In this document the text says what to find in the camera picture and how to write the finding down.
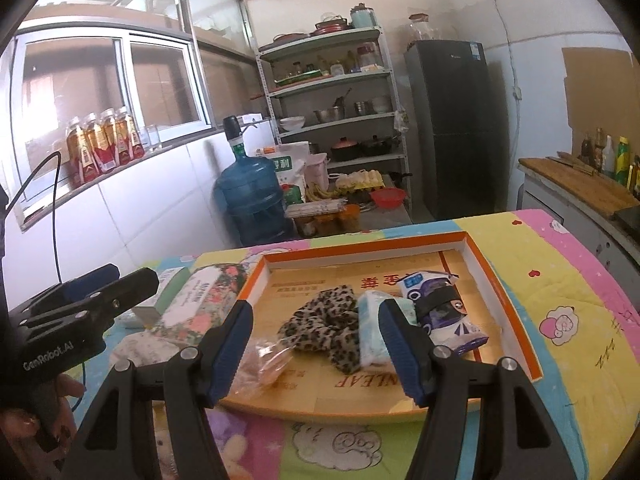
cardboard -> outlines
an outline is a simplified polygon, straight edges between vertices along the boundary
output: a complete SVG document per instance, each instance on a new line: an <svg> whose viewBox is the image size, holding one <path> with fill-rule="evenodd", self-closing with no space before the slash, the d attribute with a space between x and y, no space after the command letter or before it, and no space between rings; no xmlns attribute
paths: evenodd
<svg viewBox="0 0 640 480"><path fill-rule="evenodd" d="M542 377L515 307L465 232L267 254L238 299L254 306L252 336L274 337L282 323L321 290L347 284L356 295L374 289L399 296L395 282L417 270L460 276L456 286L470 320L490 338L466 358L494 364L508 354L532 380ZM363 370L345 376L324 354L300 351L263 394L249 399L231 395L222 403L266 416L334 424L401 422L425 413L405 396L395 373ZM478 407L477 399L470 401L471 409Z"/></svg>
<svg viewBox="0 0 640 480"><path fill-rule="evenodd" d="M620 136L629 139L632 154L640 154L640 66L624 50L563 48L569 126L573 130L572 153L580 155L586 132L595 140L603 128L618 148Z"/></svg>

teal canister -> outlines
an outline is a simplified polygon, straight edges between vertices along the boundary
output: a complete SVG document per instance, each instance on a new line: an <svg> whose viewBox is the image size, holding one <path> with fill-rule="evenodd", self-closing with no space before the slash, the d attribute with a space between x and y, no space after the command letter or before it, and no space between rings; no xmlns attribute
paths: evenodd
<svg viewBox="0 0 640 480"><path fill-rule="evenodd" d="M378 20L376 19L376 13L373 12L371 7L367 7L365 4L357 4L351 9L351 21L355 28L377 27Z"/></svg>

cartoon sheep print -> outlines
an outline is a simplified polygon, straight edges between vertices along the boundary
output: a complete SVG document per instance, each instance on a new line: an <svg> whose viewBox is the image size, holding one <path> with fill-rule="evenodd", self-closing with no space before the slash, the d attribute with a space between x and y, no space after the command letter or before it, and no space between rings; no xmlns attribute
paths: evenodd
<svg viewBox="0 0 640 480"><path fill-rule="evenodd" d="M559 306L546 314L539 330L554 345L563 345L578 332L578 316L572 306Z"/></svg>
<svg viewBox="0 0 640 480"><path fill-rule="evenodd" d="M382 460L379 434L364 426L293 426L293 446L300 460L327 469L354 471Z"/></svg>

tissue box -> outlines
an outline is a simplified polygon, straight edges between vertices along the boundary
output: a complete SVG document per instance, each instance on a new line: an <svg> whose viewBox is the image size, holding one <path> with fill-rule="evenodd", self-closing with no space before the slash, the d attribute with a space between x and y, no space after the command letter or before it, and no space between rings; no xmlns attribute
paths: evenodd
<svg viewBox="0 0 640 480"><path fill-rule="evenodd" d="M145 327L152 327L159 321L190 275L191 273L187 267L163 270L158 274L158 292L148 300L133 307L131 311Z"/></svg>

blue packaged snack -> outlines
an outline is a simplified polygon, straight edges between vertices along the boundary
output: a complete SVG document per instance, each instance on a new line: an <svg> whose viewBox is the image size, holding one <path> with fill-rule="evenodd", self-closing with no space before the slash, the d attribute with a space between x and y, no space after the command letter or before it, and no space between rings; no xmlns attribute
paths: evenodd
<svg viewBox="0 0 640 480"><path fill-rule="evenodd" d="M418 324L435 345L463 354L485 344L489 337L466 315L465 305L453 285L456 274L420 270L398 282L402 295L414 302Z"/></svg>

